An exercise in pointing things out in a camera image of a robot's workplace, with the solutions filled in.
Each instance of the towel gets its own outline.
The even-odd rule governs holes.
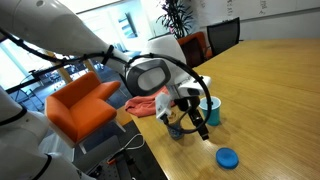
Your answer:
[[[125,110],[137,117],[145,117],[156,114],[156,102],[155,98],[159,93],[168,94],[168,89],[164,86],[156,93],[150,96],[136,96],[129,99],[125,104]]]

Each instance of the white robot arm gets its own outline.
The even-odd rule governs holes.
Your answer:
[[[65,55],[107,52],[111,47],[57,0],[1,0],[0,30]],[[106,65],[122,74],[136,95],[153,94],[166,85],[172,99],[183,100],[198,97],[204,92],[201,86],[210,85],[209,77],[203,76],[200,86],[201,83],[180,68],[176,59],[185,63],[185,57],[172,36],[150,40],[142,54],[149,53],[153,54],[132,62],[113,49]],[[175,60],[164,61],[166,56]],[[0,179],[91,179],[61,156],[38,151],[48,129],[43,114],[26,111],[2,88],[0,101]]]

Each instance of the desk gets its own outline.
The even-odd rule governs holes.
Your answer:
[[[209,140],[174,141],[154,116],[133,116],[169,179],[320,178],[320,39],[244,41],[195,71],[222,101]],[[218,166],[221,147],[238,154],[236,169]]]

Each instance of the black office chair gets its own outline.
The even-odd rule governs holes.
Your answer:
[[[91,60],[93,67],[96,70],[102,71],[104,69],[104,65],[102,65],[100,62],[96,61],[96,60]]]
[[[50,81],[53,83],[54,91],[59,89],[59,87],[63,84],[62,78],[57,71],[53,71],[50,74]]]
[[[32,91],[31,89],[29,89],[27,92],[23,91],[23,90],[18,90],[15,91],[13,93],[10,94],[11,98],[16,101],[17,103],[19,103],[21,106],[24,106],[26,109],[29,110],[33,110],[30,109],[30,102],[33,104],[33,106],[38,110],[41,111],[43,110],[44,107],[44,103],[41,101],[41,99],[36,95],[36,93],[34,91]],[[35,97],[38,99],[38,101],[41,104],[42,108],[39,108],[36,103],[33,101],[32,97]]]
[[[240,18],[207,26],[208,40],[214,55],[239,43]]]
[[[80,71],[85,71],[86,73],[88,72],[88,69],[83,62],[75,64],[74,67],[77,73],[79,73]]]
[[[201,45],[198,39],[192,38],[191,40],[180,45],[184,56],[186,57],[186,63],[189,67],[197,67],[204,63],[205,56],[202,51]]]

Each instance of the white cable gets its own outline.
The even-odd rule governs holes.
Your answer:
[[[133,139],[136,138],[137,136],[141,136],[141,137],[142,137],[142,144],[141,144],[140,146],[137,146],[137,147],[127,148],[127,146],[131,143],[131,141],[133,141]],[[141,148],[141,147],[145,144],[145,142],[146,142],[146,141],[144,140],[142,134],[136,134],[135,136],[133,136],[133,137],[130,139],[130,141],[129,141],[123,148],[126,149],[126,150],[139,149],[139,148]]]

